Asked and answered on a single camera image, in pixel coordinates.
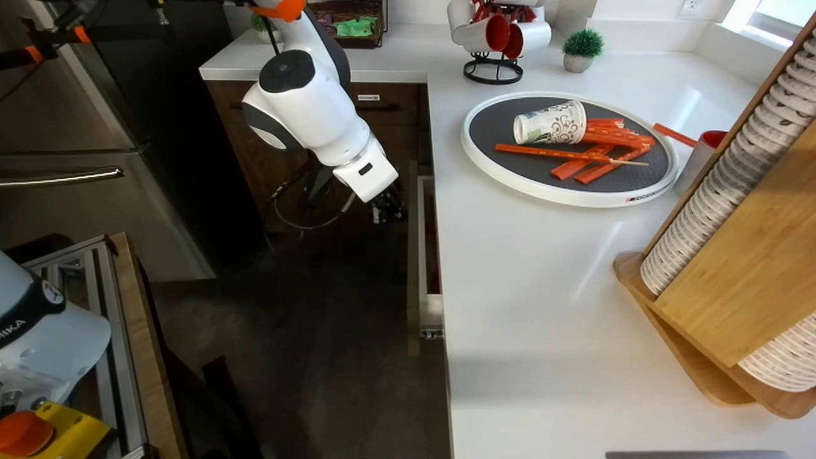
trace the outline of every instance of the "oven handle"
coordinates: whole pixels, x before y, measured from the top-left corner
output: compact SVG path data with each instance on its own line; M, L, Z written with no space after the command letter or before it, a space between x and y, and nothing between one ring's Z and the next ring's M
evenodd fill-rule
M86 184L86 181L107 181L116 176L123 176L123 169L96 169L96 170L82 170L82 172L43 172L43 176L23 176L23 179L0 179L0 188Z

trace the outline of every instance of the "dark cabinet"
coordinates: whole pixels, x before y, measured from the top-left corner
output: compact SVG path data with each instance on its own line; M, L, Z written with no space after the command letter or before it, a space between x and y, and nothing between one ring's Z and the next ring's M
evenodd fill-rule
M281 214L284 220L284 204L272 200L272 195L283 184L297 179L310 156L305 151L276 151L245 124L239 102L250 82L209 82L207 86L264 230L287 231L290 226L281 221ZM398 169L400 188L407 188L407 162L430 165L425 84L352 84L349 97ZM323 214L334 214L347 198L349 190L337 184L319 206L327 206ZM342 223L352 230L372 223L370 206L353 200Z

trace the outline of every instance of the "plate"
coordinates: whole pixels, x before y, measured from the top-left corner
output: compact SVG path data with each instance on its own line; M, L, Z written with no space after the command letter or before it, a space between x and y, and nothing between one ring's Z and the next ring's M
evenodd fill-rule
M655 146L643 157L636 157L636 160L644 160L647 165L644 169L621 165L606 172L603 179L582 186L575 181L557 181L551 176L551 169L556 169L564 160L495 152L495 142L515 142L511 120L517 115L537 112L551 105L564 105L569 100L584 102L588 120L621 118L626 130L652 137ZM495 181L519 194L556 200L556 204L571 204L571 206L644 204L666 194L678 179L676 151L663 137L658 137L647 121L621 109L596 105L571 95L515 91L515 95L485 100L474 109L468 109L468 115L463 118L462 147L466 157L476 162L476 169L482 169ZM575 152L587 151L587 146L582 142L579 146L553 142L551 147L575 151Z

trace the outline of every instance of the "green object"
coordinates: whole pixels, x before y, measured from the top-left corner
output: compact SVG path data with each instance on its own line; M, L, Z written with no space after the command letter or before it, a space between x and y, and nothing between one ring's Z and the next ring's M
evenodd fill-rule
M339 37L370 37L378 30L378 17L358 16L358 17L339 19L334 22L334 30Z
M565 41L564 41L564 53L574 53L574 55L587 55L593 58L603 50L603 37L602 33L584 28L584 30L574 30Z

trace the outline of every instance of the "drawer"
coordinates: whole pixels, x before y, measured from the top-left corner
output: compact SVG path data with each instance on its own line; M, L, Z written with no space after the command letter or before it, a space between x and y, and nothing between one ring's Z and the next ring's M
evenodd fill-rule
M366 121L415 124L421 106L418 84L352 84L349 97Z
M443 338L443 301L437 277L434 176L407 162L407 353L421 342Z

